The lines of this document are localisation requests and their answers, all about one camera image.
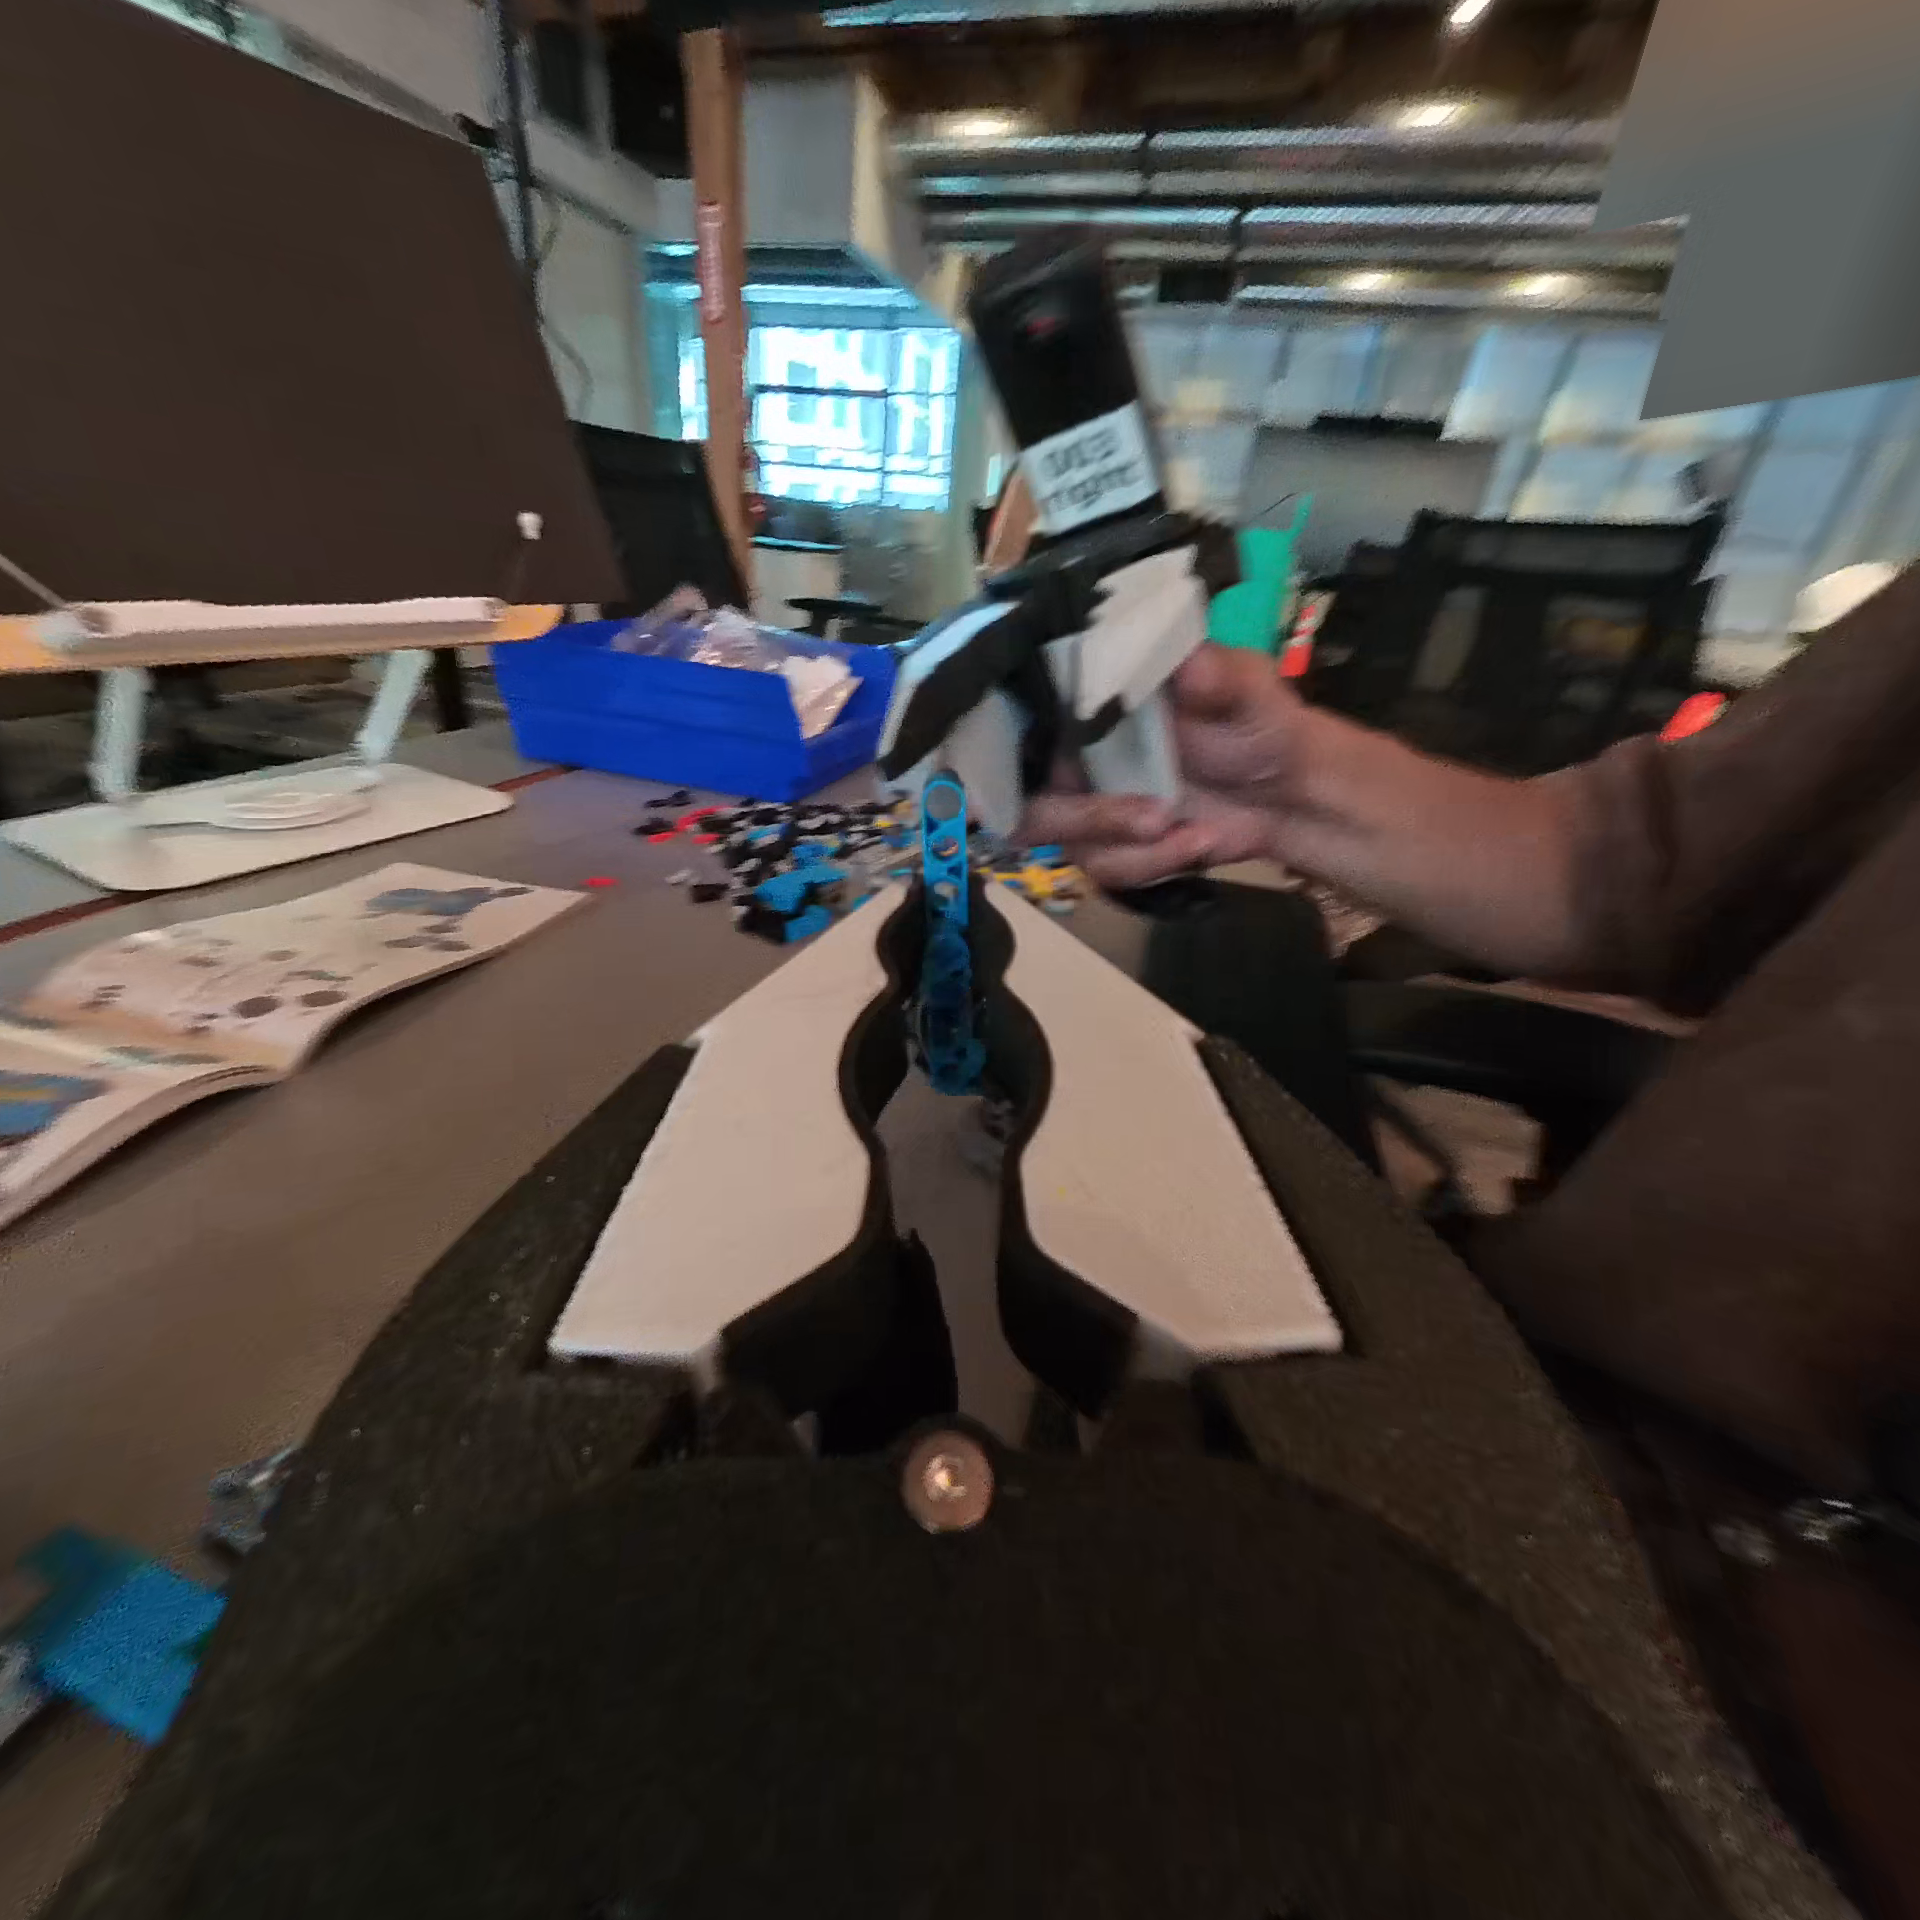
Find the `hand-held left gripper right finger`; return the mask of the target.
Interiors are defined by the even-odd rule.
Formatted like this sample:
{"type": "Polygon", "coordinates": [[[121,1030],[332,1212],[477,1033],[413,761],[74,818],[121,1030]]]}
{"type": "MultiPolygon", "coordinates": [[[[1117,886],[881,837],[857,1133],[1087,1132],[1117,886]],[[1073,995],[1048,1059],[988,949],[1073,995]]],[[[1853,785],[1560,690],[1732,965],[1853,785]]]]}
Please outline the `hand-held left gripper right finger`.
{"type": "Polygon", "coordinates": [[[1343,1327],[1204,1066],[1203,1033],[992,886],[999,1324],[1020,1359],[1273,1359],[1343,1327]]]}

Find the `person's right hand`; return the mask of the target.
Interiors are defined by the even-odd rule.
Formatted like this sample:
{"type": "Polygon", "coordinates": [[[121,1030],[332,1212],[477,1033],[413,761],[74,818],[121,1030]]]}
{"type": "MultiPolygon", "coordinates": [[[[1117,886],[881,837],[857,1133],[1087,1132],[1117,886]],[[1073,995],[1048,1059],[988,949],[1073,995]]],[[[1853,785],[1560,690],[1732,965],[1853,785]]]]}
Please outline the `person's right hand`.
{"type": "Polygon", "coordinates": [[[1269,862],[1313,873],[1313,818],[1298,810],[1313,715],[1265,655],[1203,645],[1164,690],[1175,797],[1097,793],[1059,771],[1025,805],[1018,842],[1057,845],[1111,897],[1217,868],[1269,862]]]}

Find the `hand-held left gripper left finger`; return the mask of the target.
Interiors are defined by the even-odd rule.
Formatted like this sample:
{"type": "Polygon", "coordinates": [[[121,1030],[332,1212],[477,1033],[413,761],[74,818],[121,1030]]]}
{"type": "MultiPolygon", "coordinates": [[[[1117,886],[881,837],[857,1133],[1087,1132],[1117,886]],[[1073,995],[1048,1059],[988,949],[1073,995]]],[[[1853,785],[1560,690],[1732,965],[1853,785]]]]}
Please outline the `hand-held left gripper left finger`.
{"type": "Polygon", "coordinates": [[[884,991],[879,890],[690,1035],[690,1062],[548,1335],[554,1359],[720,1359],[725,1333],[843,1253],[871,1151],[842,1094],[884,991]]]}

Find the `blue toy beam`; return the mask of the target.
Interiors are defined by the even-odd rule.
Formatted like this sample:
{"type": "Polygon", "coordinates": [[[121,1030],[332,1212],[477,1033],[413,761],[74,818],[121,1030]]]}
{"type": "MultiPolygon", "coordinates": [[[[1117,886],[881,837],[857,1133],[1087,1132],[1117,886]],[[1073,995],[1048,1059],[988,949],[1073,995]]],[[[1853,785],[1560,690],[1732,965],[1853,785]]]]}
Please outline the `blue toy beam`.
{"type": "Polygon", "coordinates": [[[905,1004],[916,1067],[944,1097],[980,1097],[989,1071],[989,985],[977,950],[967,788],[949,773],[920,793],[921,949],[905,1004]]]}

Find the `wooden standing desk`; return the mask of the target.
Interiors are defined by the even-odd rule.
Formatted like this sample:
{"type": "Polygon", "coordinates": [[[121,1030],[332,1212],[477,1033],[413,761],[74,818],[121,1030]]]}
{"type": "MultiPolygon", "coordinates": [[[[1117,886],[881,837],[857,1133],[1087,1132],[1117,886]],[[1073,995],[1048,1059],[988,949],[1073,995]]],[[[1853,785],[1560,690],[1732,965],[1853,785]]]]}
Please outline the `wooden standing desk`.
{"type": "Polygon", "coordinates": [[[5,671],[72,607],[616,603],[496,193],[137,5],[5,5],[5,671]]]}

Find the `clear plastic bags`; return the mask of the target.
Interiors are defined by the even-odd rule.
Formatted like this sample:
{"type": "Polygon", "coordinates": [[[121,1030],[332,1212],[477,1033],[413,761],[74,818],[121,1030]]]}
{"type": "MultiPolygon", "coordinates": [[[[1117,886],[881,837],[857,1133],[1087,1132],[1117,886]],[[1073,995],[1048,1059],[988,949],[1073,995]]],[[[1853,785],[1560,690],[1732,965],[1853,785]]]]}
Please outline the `clear plastic bags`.
{"type": "Polygon", "coordinates": [[[759,621],[737,605],[715,605],[690,583],[627,621],[616,625],[616,655],[692,665],[703,690],[746,705],[747,677],[780,683],[791,726],[803,741],[828,734],[849,715],[864,675],[829,639],[759,621]]]}

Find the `blue plastic bin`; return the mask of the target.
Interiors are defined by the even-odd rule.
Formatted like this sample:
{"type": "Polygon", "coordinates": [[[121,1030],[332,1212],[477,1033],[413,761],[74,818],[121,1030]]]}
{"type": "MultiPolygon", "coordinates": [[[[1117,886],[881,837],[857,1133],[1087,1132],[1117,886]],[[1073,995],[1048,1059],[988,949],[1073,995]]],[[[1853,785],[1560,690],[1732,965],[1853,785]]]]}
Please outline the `blue plastic bin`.
{"type": "Polygon", "coordinates": [[[621,633],[617,619],[572,621],[492,651],[521,757],[767,803],[809,799],[874,766],[893,651],[801,636],[785,643],[794,655],[834,668],[803,677],[700,658],[685,628],[663,651],[635,651],[621,633]]]}

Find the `blue grey brick toy vehicle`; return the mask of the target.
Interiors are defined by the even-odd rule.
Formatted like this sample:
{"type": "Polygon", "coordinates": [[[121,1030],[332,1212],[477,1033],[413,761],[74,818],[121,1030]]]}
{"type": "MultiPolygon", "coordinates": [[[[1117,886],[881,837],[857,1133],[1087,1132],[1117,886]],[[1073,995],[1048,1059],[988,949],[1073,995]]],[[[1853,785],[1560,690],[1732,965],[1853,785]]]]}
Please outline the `blue grey brick toy vehicle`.
{"type": "Polygon", "coordinates": [[[298,1431],[112,1506],[5,1524],[5,1746],[59,1715],[156,1746],[314,1454],[298,1431]]]}

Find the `person's right forearm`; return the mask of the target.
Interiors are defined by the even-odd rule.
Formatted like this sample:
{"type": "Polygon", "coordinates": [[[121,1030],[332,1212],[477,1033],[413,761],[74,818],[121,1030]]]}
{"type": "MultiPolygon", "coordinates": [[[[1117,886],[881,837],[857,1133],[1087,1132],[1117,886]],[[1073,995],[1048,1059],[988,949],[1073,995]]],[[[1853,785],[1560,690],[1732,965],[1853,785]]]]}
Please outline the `person's right forearm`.
{"type": "Polygon", "coordinates": [[[1277,862],[1499,977],[1624,990],[1652,839],[1648,754],[1511,779],[1307,711],[1275,814],[1277,862]]]}

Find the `white desk lamp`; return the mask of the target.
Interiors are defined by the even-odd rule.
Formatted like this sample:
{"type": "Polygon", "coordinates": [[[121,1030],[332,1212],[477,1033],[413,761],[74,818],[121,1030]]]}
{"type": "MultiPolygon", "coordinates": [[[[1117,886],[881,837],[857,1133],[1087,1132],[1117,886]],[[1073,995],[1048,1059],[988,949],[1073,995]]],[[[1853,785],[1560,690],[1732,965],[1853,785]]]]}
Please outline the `white desk lamp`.
{"type": "Polygon", "coordinates": [[[91,677],[89,797],[5,820],[5,847],[98,897],[169,897],[495,818],[514,795],[397,761],[402,724],[440,653],[541,637],[560,614],[560,605],[483,595],[324,605],[47,598],[35,614],[5,618],[5,669],[91,677]],[[343,754],[165,790],[143,786],[163,668],[324,655],[380,662],[343,754]]]}

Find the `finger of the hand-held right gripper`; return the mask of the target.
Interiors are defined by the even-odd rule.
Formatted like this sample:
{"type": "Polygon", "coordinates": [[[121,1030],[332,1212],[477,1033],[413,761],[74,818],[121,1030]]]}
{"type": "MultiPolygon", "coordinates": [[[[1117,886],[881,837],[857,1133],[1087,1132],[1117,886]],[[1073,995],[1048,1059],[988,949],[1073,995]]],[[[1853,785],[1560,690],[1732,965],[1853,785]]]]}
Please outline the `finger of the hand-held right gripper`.
{"type": "Polygon", "coordinates": [[[879,778],[933,773],[967,786],[1032,786],[1032,603],[977,598],[898,653],[879,746],[879,778]]]}
{"type": "Polygon", "coordinates": [[[1209,593],[1193,559],[1136,559],[1103,577],[1080,625],[1042,645],[1064,739],[1105,739],[1151,705],[1208,625],[1209,593]]]}

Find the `pile of small brick parts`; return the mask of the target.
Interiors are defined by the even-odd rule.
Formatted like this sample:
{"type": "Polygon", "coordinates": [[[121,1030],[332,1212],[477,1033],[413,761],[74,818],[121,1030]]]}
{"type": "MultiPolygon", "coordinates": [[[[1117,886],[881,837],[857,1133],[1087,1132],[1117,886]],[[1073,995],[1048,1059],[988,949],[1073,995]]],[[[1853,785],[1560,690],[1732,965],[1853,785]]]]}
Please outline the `pile of small brick parts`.
{"type": "MultiPolygon", "coordinates": [[[[1068,919],[1088,879],[1057,845],[1009,847],[972,818],[973,929],[988,906],[1036,906],[1068,919]]],[[[723,906],[763,945],[801,945],[893,886],[921,884],[920,799],[695,803],[680,788],[647,803],[631,835],[677,862],[671,883],[723,906]]]]}

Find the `building instruction booklet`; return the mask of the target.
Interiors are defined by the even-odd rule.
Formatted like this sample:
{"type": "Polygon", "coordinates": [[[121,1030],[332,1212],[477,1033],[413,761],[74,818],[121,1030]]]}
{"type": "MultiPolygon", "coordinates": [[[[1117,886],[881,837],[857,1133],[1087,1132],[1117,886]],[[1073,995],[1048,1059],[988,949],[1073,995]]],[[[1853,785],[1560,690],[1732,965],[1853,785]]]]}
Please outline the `building instruction booklet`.
{"type": "Polygon", "coordinates": [[[68,957],[5,998],[3,1226],[156,1122],[285,1082],[338,1025],[585,902],[578,890],[395,862],[68,957]]]}

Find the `grey desk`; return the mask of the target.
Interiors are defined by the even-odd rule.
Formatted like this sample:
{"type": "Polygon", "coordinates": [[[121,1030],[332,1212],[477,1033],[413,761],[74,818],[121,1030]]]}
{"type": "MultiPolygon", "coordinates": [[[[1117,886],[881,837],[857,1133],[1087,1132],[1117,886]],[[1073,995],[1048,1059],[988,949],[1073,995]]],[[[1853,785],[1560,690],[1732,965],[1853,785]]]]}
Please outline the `grey desk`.
{"type": "Polygon", "coordinates": [[[373,1333],[567,1129],[780,950],[634,837],[649,785],[532,774],[503,730],[424,743],[511,773],[512,810],[392,847],[143,899],[5,942],[5,991],[153,929],[308,897],[388,859],[581,890],[562,924],[384,998],[282,1085],[165,1121],[5,1230],[3,1541],[172,1468],[306,1434],[373,1333]]]}

